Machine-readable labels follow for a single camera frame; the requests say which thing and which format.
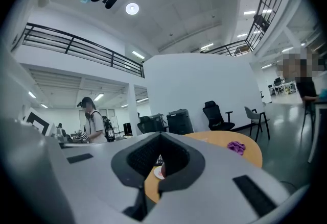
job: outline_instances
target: backpack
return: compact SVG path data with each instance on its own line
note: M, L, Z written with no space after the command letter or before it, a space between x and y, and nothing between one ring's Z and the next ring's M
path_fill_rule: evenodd
M94 113L91 114L90 118L92 119L92 121L94 122L93 120L93 114L95 113L99 113L101 115L100 112L98 111L95 111ZM106 116L102 116L102 120L103 120L103 125L104 125L104 131L105 131L105 137L107 139L108 142L113 142L114 141L114 137L110 137L109 134L108 134L108 131L110 129L110 122L109 122L109 119L106 117Z

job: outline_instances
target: white t-shirt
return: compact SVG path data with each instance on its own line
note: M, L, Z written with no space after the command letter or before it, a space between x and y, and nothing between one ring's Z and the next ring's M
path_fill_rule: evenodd
M91 118L86 119L86 122L85 122L86 134L90 135L90 134L92 134L94 132L102 131L100 136L90 140L91 143L104 143L104 142L107 142L107 139L105 137L105 129L104 129L104 124L103 124L103 118L102 118L101 114L99 113L99 111L94 110L91 115L93 115L93 119L91 119Z
M1 46L14 52L21 45L24 29L34 7L44 7L50 0L16 0L3 25Z

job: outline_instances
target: purple cloth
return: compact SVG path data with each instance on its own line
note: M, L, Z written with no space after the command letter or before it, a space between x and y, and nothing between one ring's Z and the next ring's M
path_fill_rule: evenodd
M232 141L227 145L227 148L238 153L239 155L243 156L245 151L245 145L238 142L238 141Z

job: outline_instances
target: recessed light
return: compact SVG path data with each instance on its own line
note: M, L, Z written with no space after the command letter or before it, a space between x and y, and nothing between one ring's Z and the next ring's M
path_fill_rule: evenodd
M140 103L140 102L146 101L146 100L148 100L148 99L149 99L149 98L140 99L139 101L137 101L137 103Z
M246 36L247 34L239 34L237 37L242 37L242 36Z
M104 94L103 93L100 93L95 99L94 101L98 101Z
M140 57L141 59L144 59L145 57L138 54L136 51L132 51L133 54L135 54L137 57Z
M291 49L293 49L293 48L294 48L294 47L286 48L286 49L282 50L282 53L287 52L287 51L289 51L289 50L291 50Z
M33 97L33 98L36 98L35 95L34 95L33 93L31 93L30 91L29 91L29 95L30 95L31 97Z
M255 11L247 11L247 12L244 12L244 14L255 14Z
M261 69L264 69L264 68L267 68L267 67L270 67L272 64L268 64L268 65L266 65L266 66L264 66L264 67L261 67Z
M205 49L205 48L207 48L207 47L213 46L213 45L214 45L213 43L208 44L208 45L206 45L206 46L204 46L204 47L201 47L201 50L202 50L202 49Z
M139 11L139 7L136 3L130 3L126 6L126 12L130 15L137 14Z

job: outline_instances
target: black metal railing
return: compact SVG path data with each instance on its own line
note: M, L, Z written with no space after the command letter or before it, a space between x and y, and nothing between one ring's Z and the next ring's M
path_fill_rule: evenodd
M27 23L23 44L94 61L144 78L141 64L102 45L57 29Z
M254 21L245 40L223 45L210 51L202 51L202 53L239 56L252 52L268 30L281 2L282 0L260 0Z
M246 40L233 42L218 48L201 52L204 54L218 54L218 55L229 55L229 56L240 56L251 52L251 47Z

